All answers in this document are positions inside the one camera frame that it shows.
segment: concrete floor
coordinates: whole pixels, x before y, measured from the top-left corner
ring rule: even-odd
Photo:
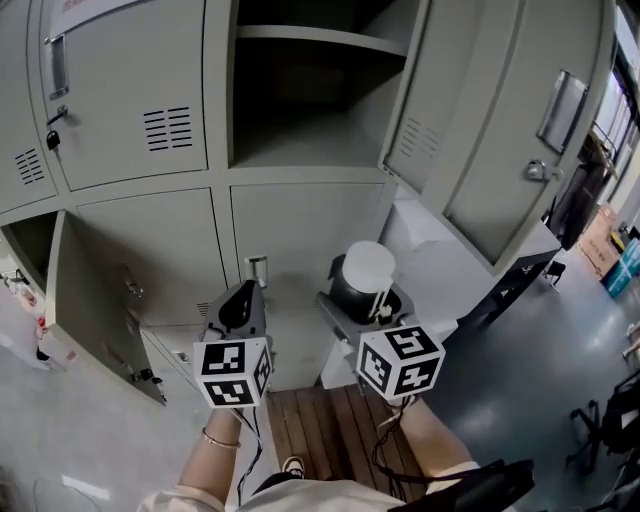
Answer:
[[[628,325],[640,320],[640,288],[633,283],[614,301],[581,255],[559,259],[567,264],[560,293],[539,278],[492,325],[454,333],[438,383],[425,394],[479,463],[534,460],[536,487],[519,512],[595,506],[624,460],[604,449],[592,475],[565,470],[577,446],[571,409],[593,398],[604,413],[613,387],[636,364],[621,352]]]
[[[0,347],[0,466],[17,486],[16,512],[36,510],[34,495],[38,512],[133,512],[146,495],[177,483],[211,411],[168,360],[163,364],[152,346],[146,349],[165,381],[166,407],[82,359],[64,373],[48,372]],[[270,436],[266,406],[259,421]],[[235,482],[256,449],[246,429],[240,440],[230,509],[237,502]],[[275,470],[275,450],[268,445],[247,480],[245,500]],[[80,488],[99,508],[67,485]]]
[[[443,370],[426,395],[480,463],[535,460],[537,486],[519,512],[584,510],[609,490],[621,461],[602,452],[593,475],[565,471],[576,443],[568,414],[591,398],[604,405],[627,374],[620,353],[627,326],[640,319],[640,289],[613,301],[579,255],[564,259],[560,293],[539,279],[486,330],[447,340]],[[167,386],[175,396],[167,393],[162,408],[82,361],[52,374],[0,351],[0,466],[17,479],[20,510],[33,510],[35,481],[40,512],[93,510],[60,485],[65,476],[104,491],[108,499],[96,502],[105,512],[135,510],[145,494],[175,483],[209,414],[186,386]],[[250,439],[246,446],[253,451]],[[273,469],[269,456],[263,464],[249,492]]]

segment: sneaker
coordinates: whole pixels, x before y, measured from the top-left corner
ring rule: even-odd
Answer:
[[[304,480],[304,462],[302,457],[293,455],[284,461],[282,465],[283,473],[291,473],[292,475]]]

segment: cardboard box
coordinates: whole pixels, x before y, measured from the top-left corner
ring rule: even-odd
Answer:
[[[616,221],[615,212],[603,205],[578,240],[578,248],[589,261],[599,279],[602,279],[620,259],[620,253],[611,242],[611,231]]]

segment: person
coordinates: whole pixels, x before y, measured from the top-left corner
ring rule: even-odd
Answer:
[[[475,469],[469,450],[420,398],[403,411],[400,427],[425,476],[445,476]],[[138,512],[223,512],[239,446],[240,422],[226,409],[217,409],[202,431],[191,457],[171,490],[149,496]],[[427,494],[457,481],[433,482]],[[377,511],[404,503],[351,480],[306,480],[299,457],[285,461],[282,472],[270,476],[240,512],[285,510]]]

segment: wire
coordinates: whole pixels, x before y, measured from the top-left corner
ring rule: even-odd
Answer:
[[[258,442],[256,455],[251,461],[251,464],[249,464],[249,467],[245,471],[244,475],[242,475],[242,478],[240,478],[240,481],[238,482],[238,486],[236,487],[236,491],[238,493],[238,507],[242,505],[242,491],[244,489],[244,484],[247,480],[247,477],[253,471],[253,468],[255,467],[258,460],[260,459],[260,456],[262,455],[262,450],[263,450],[262,438],[260,437],[260,427],[258,426],[257,409],[258,409],[257,407],[253,408],[253,423],[255,426],[252,426],[249,420],[247,420],[247,418],[244,417],[244,415],[242,414],[242,411],[240,411],[239,409],[231,409],[231,412],[233,413],[233,415],[236,418],[238,418],[238,420],[243,425],[245,425],[253,433],[254,436],[256,436],[256,441]]]
[[[618,487],[618,484],[620,483],[620,479],[622,478],[622,475],[624,474],[625,469],[627,469],[627,463],[631,460],[631,455],[632,454],[633,454],[633,452],[631,452],[629,454],[629,456],[627,457],[627,460],[622,465],[622,468],[620,468],[620,471],[618,472],[618,478],[616,478],[616,481],[614,482],[613,486],[611,487],[611,490],[605,495],[604,498],[602,498],[602,501],[600,502],[600,505],[604,505],[606,503],[606,501],[609,498],[611,498],[611,495],[616,490],[616,487]]]
[[[387,429],[384,435],[378,440],[378,442],[373,447],[373,451],[371,453],[371,462],[376,466],[376,468],[383,474],[389,478],[389,490],[393,497],[398,498],[404,502],[406,502],[406,494],[404,489],[402,488],[402,482],[412,483],[412,484],[431,484],[433,482],[446,482],[451,480],[462,480],[471,475],[477,475],[479,473],[496,473],[503,470],[502,461],[492,462],[486,466],[471,469],[468,471],[460,471],[459,473],[454,473],[451,475],[440,476],[440,477],[424,477],[424,476],[410,476],[402,473],[396,473],[392,469],[383,465],[380,461],[380,450],[382,446],[388,441],[389,436],[394,433],[400,427],[400,421],[402,420],[402,415],[404,414],[405,409],[409,405],[411,405],[411,397],[405,397],[402,400],[402,405],[400,408],[400,412],[393,419],[391,426]]]

